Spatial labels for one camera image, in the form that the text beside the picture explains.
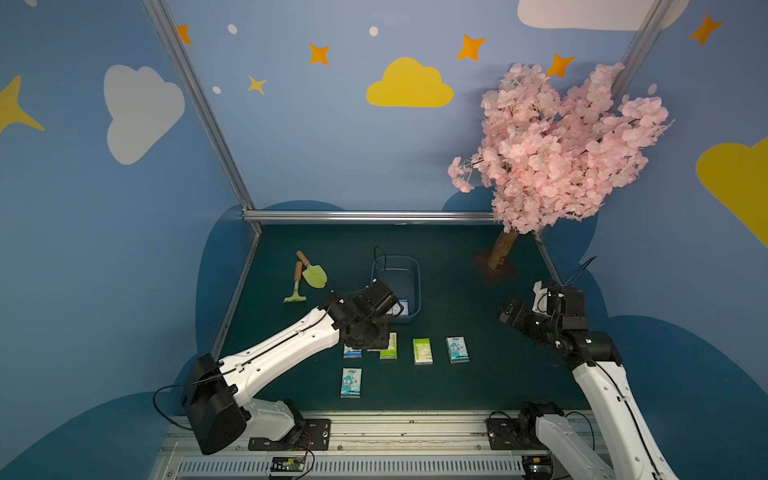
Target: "blue plastic basket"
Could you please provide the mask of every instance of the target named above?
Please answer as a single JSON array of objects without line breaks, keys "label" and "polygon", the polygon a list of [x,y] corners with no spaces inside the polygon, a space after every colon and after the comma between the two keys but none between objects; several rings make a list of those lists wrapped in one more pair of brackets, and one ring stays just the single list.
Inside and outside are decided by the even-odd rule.
[{"label": "blue plastic basket", "polygon": [[399,299],[408,300],[408,315],[397,316],[392,323],[411,323],[413,317],[422,309],[422,280],[419,272],[419,262],[411,257],[387,255],[377,257],[371,269],[371,281],[379,278]]}]

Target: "cable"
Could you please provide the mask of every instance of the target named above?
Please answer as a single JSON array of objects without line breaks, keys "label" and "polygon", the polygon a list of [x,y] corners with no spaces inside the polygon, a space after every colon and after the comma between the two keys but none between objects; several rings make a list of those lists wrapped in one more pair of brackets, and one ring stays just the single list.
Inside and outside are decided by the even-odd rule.
[{"label": "cable", "polygon": [[546,293],[542,295],[540,299],[538,299],[538,302],[536,302],[536,310],[538,310],[539,312],[541,312],[541,301],[545,298],[547,298]]},{"label": "cable", "polygon": [[217,374],[216,374],[216,375],[214,375],[214,376],[209,376],[209,377],[207,377],[207,378],[205,378],[205,379],[202,379],[202,380],[197,380],[196,382],[189,382],[189,383],[177,383],[177,384],[175,384],[175,385],[166,385],[166,386],[161,386],[159,389],[155,390],[155,391],[154,391],[154,394],[152,395],[152,406],[154,407],[155,411],[157,411],[157,413],[159,413],[159,414],[160,414],[160,416],[161,416],[161,417],[163,417],[164,419],[166,419],[166,420],[167,420],[168,422],[170,422],[172,425],[176,425],[176,426],[177,426],[177,427],[179,427],[180,429],[189,430],[190,432],[192,432],[192,431],[193,431],[193,429],[191,429],[191,428],[189,428],[189,427],[185,427],[185,426],[183,426],[183,425],[179,425],[178,423],[174,422],[174,421],[173,421],[173,420],[172,420],[172,419],[171,419],[171,418],[170,418],[168,415],[165,415],[165,414],[164,414],[164,413],[163,413],[163,412],[160,410],[160,407],[159,407],[159,406],[157,406],[157,394],[158,394],[158,393],[160,393],[160,392],[162,392],[162,391],[163,391],[163,390],[165,390],[165,389],[172,389],[172,388],[174,388],[174,387],[178,387],[178,386],[189,386],[189,385],[197,385],[198,383],[205,383],[205,382],[210,382],[211,380],[220,379],[221,377],[223,377],[223,376],[225,376],[225,375],[228,375],[228,374],[230,374],[230,373],[232,373],[232,372],[234,372],[234,371],[235,371],[235,369],[231,369],[229,372],[224,372],[224,373],[217,373]]},{"label": "cable", "polygon": [[586,262],[584,262],[583,264],[581,264],[581,266],[578,267],[576,269],[576,271],[571,274],[571,277],[568,278],[568,280],[565,280],[565,283],[563,283],[563,288],[565,288],[566,286],[570,285],[571,281],[575,282],[576,280],[578,280],[578,277],[580,277],[581,274],[584,273],[584,271],[587,269],[587,266],[589,266],[589,264],[592,263],[592,260],[594,260],[596,258],[598,258],[598,257],[597,256],[592,257],[591,259],[589,259]]},{"label": "cable", "polygon": [[334,303],[336,303],[336,302],[338,302],[338,300],[334,300],[334,301],[332,301],[332,302],[330,303],[330,305],[328,305],[328,308],[326,308],[326,312],[323,314],[323,316],[321,316],[321,317],[320,317],[320,319],[319,319],[319,320],[317,320],[317,321],[316,321],[315,323],[313,323],[312,325],[310,325],[310,326],[306,327],[306,328],[305,328],[305,329],[303,329],[303,330],[300,330],[300,331],[298,331],[298,332],[294,333],[293,335],[289,336],[288,338],[286,338],[286,339],[285,339],[285,340],[283,340],[282,342],[278,342],[278,343],[275,343],[274,345],[272,345],[270,348],[268,348],[268,349],[264,350],[263,352],[261,352],[261,353],[257,353],[256,355],[254,355],[254,356],[250,357],[248,360],[246,360],[245,362],[243,362],[241,365],[242,365],[242,366],[248,365],[249,363],[251,363],[251,362],[252,362],[252,361],[254,361],[255,359],[257,359],[257,358],[259,358],[260,356],[262,356],[263,354],[265,354],[265,353],[268,353],[270,350],[272,350],[272,349],[275,349],[275,348],[277,348],[278,346],[281,346],[281,345],[283,345],[283,344],[284,344],[285,342],[287,342],[288,340],[290,340],[290,339],[292,339],[293,337],[295,337],[295,336],[299,335],[299,333],[301,333],[301,332],[306,332],[307,330],[311,329],[312,327],[314,327],[314,326],[315,326],[315,325],[317,325],[318,323],[322,322],[322,321],[323,321],[323,319],[324,319],[324,318],[326,318],[326,316],[328,315],[328,312],[331,310],[331,306],[332,306]]},{"label": "cable", "polygon": [[634,412],[632,412],[632,408],[629,406],[629,402],[627,402],[627,400],[626,400],[627,397],[624,396],[623,392],[619,388],[619,385],[614,380],[614,377],[612,377],[611,374],[608,373],[608,371],[606,369],[604,369],[603,366],[600,363],[595,362],[594,364],[599,366],[600,370],[602,370],[603,373],[605,373],[605,375],[607,375],[607,377],[609,378],[611,383],[613,383],[614,387],[616,387],[616,391],[619,392],[619,396],[621,397],[621,399],[624,400],[624,404],[627,406],[627,410],[629,411],[629,415],[632,417],[632,422],[634,423],[634,427],[637,430],[637,436],[640,437],[640,442],[643,444],[643,449],[645,450],[645,455],[648,455],[648,460],[650,461],[650,466],[654,467],[654,471],[656,472],[657,476],[660,475],[659,469],[656,466],[656,462],[654,462],[654,457],[650,454],[650,450],[648,450],[648,446],[645,444],[645,439],[643,438],[643,432],[640,430],[640,426],[637,424],[637,419],[634,417]]},{"label": "cable", "polygon": [[378,245],[376,245],[375,247],[373,247],[373,262],[376,264],[376,266],[379,266],[379,258],[376,256],[376,249],[377,249],[377,248],[381,249],[382,253],[384,254],[384,255],[383,255],[383,256],[384,256],[384,268],[382,268],[382,269],[379,271],[379,276],[378,276],[378,277],[376,277],[376,281],[379,281],[379,280],[381,280],[381,279],[382,279],[382,276],[384,275],[384,270],[386,270],[386,251],[384,251],[384,249],[383,249],[383,248],[381,248],[381,247],[380,247],[380,246],[378,246]]},{"label": "cable", "polygon": [[[304,472],[303,474],[296,477],[296,480],[299,480],[299,478],[302,478],[304,475],[309,474],[313,468],[315,468],[315,464],[317,463],[317,458],[315,458],[315,452],[312,451],[312,437],[310,437],[309,433],[306,433],[306,451],[312,456],[312,465]],[[304,465],[306,465],[306,453],[304,453]]]},{"label": "cable", "polygon": [[589,425],[589,431],[592,432],[592,449],[594,450],[594,430],[592,429],[592,422],[590,422],[587,416],[581,412],[570,412],[565,416],[565,418],[568,418],[569,415],[573,415],[573,414],[581,415],[584,417],[584,420],[587,421],[587,424]]},{"label": "cable", "polygon": [[490,420],[491,417],[494,416],[494,415],[503,415],[503,416],[507,417],[510,420],[514,420],[511,416],[509,416],[507,414],[507,412],[502,412],[501,410],[494,410],[493,412],[489,413],[488,414],[488,420]]}]

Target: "pink flower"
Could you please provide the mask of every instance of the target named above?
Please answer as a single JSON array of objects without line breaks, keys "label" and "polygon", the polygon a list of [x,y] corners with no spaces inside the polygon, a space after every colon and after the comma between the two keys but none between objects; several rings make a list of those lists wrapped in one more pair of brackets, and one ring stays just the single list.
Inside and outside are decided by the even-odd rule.
[{"label": "pink flower", "polygon": [[648,159],[640,150],[667,128],[659,98],[622,98],[621,117],[611,85],[622,64],[598,65],[581,86],[561,97],[541,66],[515,64],[499,89],[483,95],[485,137],[470,161],[454,159],[449,176],[469,192],[472,171],[494,184],[494,218],[520,233],[558,218],[594,215],[605,196],[637,178]]},{"label": "pink flower", "polygon": [[468,194],[471,190],[474,189],[474,187],[472,185],[467,183],[467,181],[462,179],[462,178],[454,178],[453,179],[453,186],[458,188],[458,190],[460,192],[462,192],[463,194]]}]

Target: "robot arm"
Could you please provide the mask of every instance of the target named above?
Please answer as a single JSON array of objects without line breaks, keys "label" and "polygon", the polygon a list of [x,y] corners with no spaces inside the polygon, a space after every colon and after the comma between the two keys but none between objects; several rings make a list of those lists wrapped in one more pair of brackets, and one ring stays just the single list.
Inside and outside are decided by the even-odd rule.
[{"label": "robot arm", "polygon": [[392,291],[375,280],[351,299],[332,291],[301,320],[262,343],[218,362],[210,354],[197,359],[181,405],[202,453],[218,452],[242,435],[295,445],[303,418],[292,402],[253,396],[297,363],[337,343],[385,349],[392,319],[386,314],[397,303]]},{"label": "robot arm", "polygon": [[526,404],[518,417],[518,437],[552,450],[574,480],[677,480],[634,401],[612,339],[588,329],[584,294],[541,282],[534,292],[532,309],[512,300],[501,321],[536,342],[553,346],[563,356],[598,421],[613,468],[575,435],[552,403]]}]

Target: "mounting plate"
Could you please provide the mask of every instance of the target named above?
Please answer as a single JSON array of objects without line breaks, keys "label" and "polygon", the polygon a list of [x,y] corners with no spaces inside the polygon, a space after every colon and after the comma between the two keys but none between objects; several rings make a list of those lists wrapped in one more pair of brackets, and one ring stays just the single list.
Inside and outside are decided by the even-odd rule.
[{"label": "mounting plate", "polygon": [[541,443],[526,445],[518,437],[515,420],[487,419],[485,426],[488,429],[488,443],[491,450],[548,450]]},{"label": "mounting plate", "polygon": [[[331,434],[330,419],[304,419],[306,426],[304,433],[312,439],[311,450],[313,452],[325,452],[328,450],[328,438]],[[288,452],[306,450],[308,440],[303,436],[295,445],[285,445],[281,442],[273,442],[269,439],[252,438],[248,441],[248,449],[252,452]]]}]

